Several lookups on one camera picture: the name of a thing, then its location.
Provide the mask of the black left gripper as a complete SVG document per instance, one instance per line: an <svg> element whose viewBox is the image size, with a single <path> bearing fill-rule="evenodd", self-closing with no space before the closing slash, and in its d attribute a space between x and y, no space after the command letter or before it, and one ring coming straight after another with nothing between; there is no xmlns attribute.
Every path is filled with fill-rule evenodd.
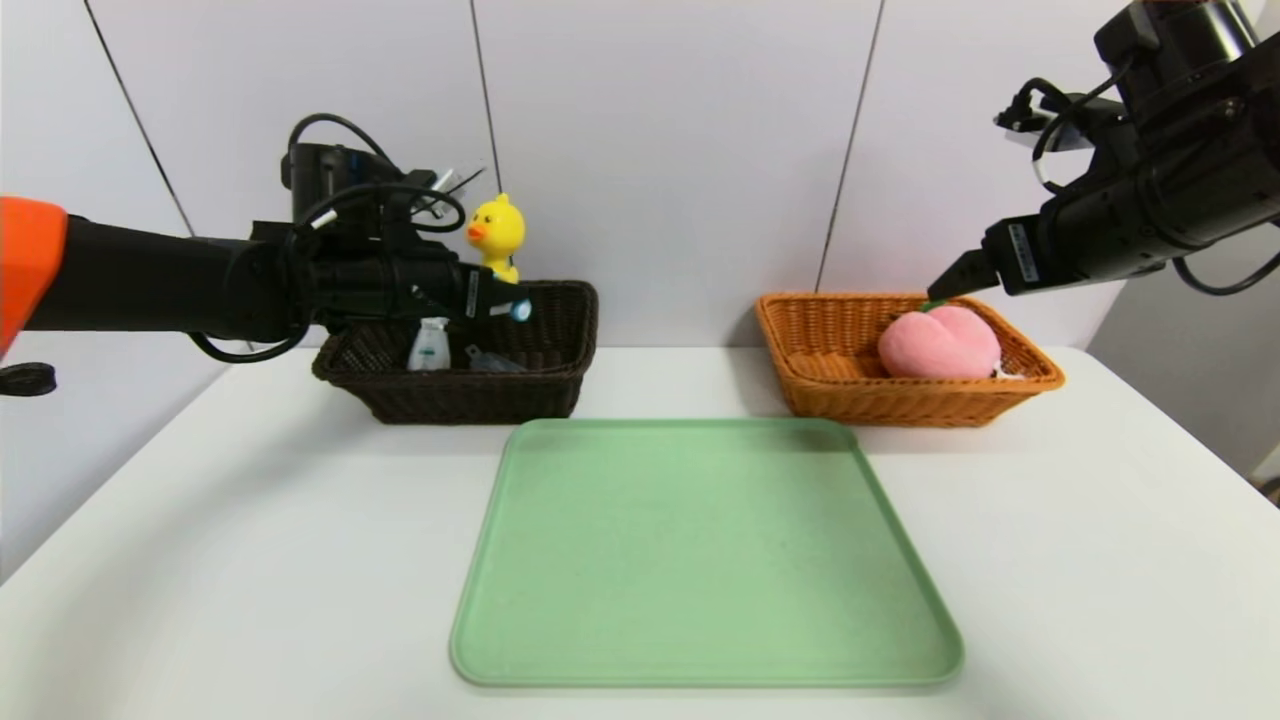
<svg viewBox="0 0 1280 720"><path fill-rule="evenodd" d="M532 315L529 288L492 275L485 266L447 258L401 256L392 259L390 268L397 316L470 322L488 314L489 300L489 318L525 323Z"/></svg>

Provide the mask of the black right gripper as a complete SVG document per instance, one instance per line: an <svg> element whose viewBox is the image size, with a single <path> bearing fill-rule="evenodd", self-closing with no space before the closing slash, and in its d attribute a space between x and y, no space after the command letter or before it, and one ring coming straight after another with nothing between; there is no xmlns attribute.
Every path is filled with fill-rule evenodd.
<svg viewBox="0 0 1280 720"><path fill-rule="evenodd" d="M1157 272L1140 247L1137 205L1115 170L1092 169L1033 215L991 225L982 249L965 251L929 284L931 302L1004 286L1011 296L1128 281Z"/></svg>

